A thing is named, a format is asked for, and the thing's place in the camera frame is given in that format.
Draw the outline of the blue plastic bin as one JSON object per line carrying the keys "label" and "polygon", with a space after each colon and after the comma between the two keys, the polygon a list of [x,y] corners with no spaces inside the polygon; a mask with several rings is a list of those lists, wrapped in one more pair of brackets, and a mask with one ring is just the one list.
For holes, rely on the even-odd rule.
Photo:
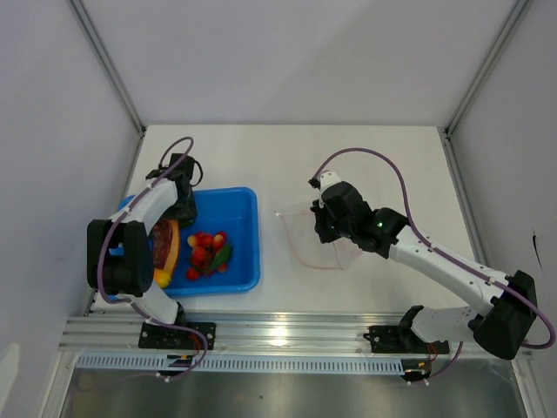
{"label": "blue plastic bin", "polygon": [[[260,278],[258,238],[258,201],[247,187],[232,187],[194,192],[198,216],[180,230],[178,265],[171,284],[162,289],[171,298],[242,293],[253,289]],[[225,273],[189,281],[185,277],[191,249],[187,238],[198,232],[215,234],[224,231],[232,243],[232,258]]]}

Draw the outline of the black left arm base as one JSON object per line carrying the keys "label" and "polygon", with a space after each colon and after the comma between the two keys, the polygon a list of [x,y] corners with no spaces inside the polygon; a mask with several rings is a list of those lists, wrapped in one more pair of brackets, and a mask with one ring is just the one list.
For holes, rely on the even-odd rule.
{"label": "black left arm base", "polygon": [[[216,323],[188,322],[187,327],[203,334],[207,340],[208,350],[213,349],[217,331]],[[204,343],[201,341],[199,336],[191,332],[178,331],[175,329],[169,329],[168,327],[144,323],[139,334],[138,347],[142,349],[163,350],[202,350],[204,348]]]}

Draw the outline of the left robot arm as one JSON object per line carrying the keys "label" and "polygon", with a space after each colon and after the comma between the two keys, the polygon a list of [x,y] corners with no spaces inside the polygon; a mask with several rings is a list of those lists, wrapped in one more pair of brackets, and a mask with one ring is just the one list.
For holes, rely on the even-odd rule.
{"label": "left robot arm", "polygon": [[151,171],[143,190],[108,219],[87,226],[87,282],[109,304],[128,304],[152,325],[167,347],[182,347],[189,328],[182,305],[155,282],[151,248],[154,226],[171,226],[171,237],[196,220],[194,171],[199,162],[186,154],[171,155],[168,166]]}

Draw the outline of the clear zip top bag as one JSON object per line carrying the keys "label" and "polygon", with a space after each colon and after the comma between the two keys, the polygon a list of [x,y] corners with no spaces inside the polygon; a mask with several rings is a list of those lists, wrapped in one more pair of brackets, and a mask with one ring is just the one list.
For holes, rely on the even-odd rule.
{"label": "clear zip top bag", "polygon": [[347,270],[363,251],[349,239],[323,244],[314,230],[315,215],[307,202],[277,210],[292,256],[302,266],[315,270]]}

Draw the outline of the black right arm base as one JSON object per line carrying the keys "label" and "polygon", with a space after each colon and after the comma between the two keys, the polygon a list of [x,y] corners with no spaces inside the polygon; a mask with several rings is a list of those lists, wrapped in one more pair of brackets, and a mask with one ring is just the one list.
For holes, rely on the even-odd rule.
{"label": "black right arm base", "polygon": [[398,326],[370,326],[363,338],[375,354],[449,354],[447,341],[426,343],[412,330]]}

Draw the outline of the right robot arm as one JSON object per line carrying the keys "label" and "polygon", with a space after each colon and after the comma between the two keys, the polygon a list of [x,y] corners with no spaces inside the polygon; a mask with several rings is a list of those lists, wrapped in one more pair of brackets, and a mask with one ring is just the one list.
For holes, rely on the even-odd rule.
{"label": "right robot arm", "polygon": [[322,243],[348,239],[364,252],[412,268],[465,301],[458,308],[411,307],[397,331],[405,350],[417,351],[429,342],[473,340],[500,359],[516,356],[536,319],[530,275],[508,275],[422,239],[405,215],[387,207],[372,209],[353,185],[333,172],[325,172],[312,186],[319,189],[311,210]]}

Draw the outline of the orange toy meat slice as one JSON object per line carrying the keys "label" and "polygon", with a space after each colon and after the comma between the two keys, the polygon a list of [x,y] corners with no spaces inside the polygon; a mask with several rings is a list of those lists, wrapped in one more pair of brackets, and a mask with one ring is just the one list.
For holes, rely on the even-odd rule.
{"label": "orange toy meat slice", "polygon": [[152,258],[157,269],[174,274],[180,254],[179,223],[175,219],[160,220],[151,231]]}

